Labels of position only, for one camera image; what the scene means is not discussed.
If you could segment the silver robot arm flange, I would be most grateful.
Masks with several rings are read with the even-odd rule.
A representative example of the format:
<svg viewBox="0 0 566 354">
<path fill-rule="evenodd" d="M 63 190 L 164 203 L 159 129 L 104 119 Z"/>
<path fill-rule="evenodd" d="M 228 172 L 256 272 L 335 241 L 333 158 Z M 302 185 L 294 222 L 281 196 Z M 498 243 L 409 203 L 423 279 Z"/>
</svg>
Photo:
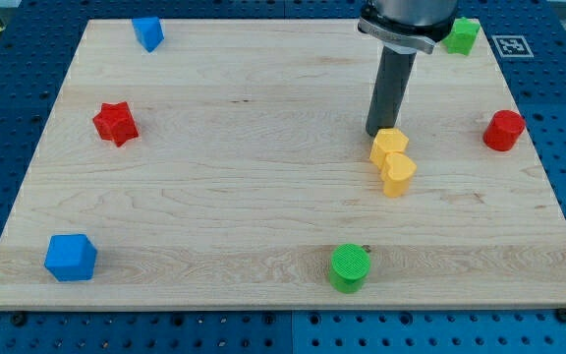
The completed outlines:
<svg viewBox="0 0 566 354">
<path fill-rule="evenodd" d="M 397 54 L 431 54 L 451 31 L 457 10 L 457 0 L 369 0 L 358 31 Z"/>
</svg>

